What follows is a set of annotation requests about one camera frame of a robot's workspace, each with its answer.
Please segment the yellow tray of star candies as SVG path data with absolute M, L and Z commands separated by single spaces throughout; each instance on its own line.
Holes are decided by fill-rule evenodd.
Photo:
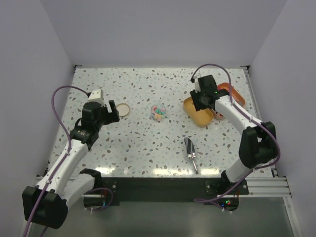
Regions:
M 209 126 L 214 118 L 209 109 L 196 111 L 191 97 L 184 100 L 183 110 L 192 119 L 193 123 L 201 128 Z

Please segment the pink tray of lollipops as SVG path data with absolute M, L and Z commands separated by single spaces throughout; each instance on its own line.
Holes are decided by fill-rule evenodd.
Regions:
M 225 119 L 225 117 L 221 113 L 218 113 L 215 110 L 212 110 L 212 113 L 213 113 L 213 116 L 214 116 L 214 118 L 216 120 L 223 120 L 223 119 Z

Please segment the clear glass jar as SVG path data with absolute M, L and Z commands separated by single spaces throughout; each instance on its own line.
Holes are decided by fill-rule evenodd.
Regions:
M 166 108 L 163 104 L 154 104 L 151 107 L 151 118 L 154 121 L 160 122 L 165 118 Z

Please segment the metal scoop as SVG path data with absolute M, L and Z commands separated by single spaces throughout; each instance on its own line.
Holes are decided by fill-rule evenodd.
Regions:
M 195 174 L 198 174 L 198 168 L 197 168 L 197 165 L 195 163 L 196 153 L 195 153 L 194 144 L 193 144 L 192 140 L 188 137 L 184 138 L 184 144 L 186 146 L 188 160 L 190 160 L 192 162 Z

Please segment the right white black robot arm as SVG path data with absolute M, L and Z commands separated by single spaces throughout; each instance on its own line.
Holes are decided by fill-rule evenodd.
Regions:
M 238 159 L 221 174 L 218 190 L 231 194 L 237 183 L 259 165 L 279 155 L 276 129 L 271 122 L 262 122 L 248 113 L 226 89 L 218 89 L 212 75 L 191 79 L 195 89 L 190 92 L 196 111 L 212 109 L 222 114 L 240 133 Z

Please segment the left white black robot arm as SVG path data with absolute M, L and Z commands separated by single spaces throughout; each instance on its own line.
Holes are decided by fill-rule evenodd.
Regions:
M 25 220 L 53 229 L 62 226 L 71 206 L 88 191 L 96 194 L 102 189 L 101 173 L 85 168 L 71 184 L 68 180 L 78 163 L 91 150 L 104 125 L 119 121 L 115 102 L 110 107 L 98 102 L 87 102 L 82 116 L 70 132 L 60 157 L 47 174 L 33 187 L 22 193 Z

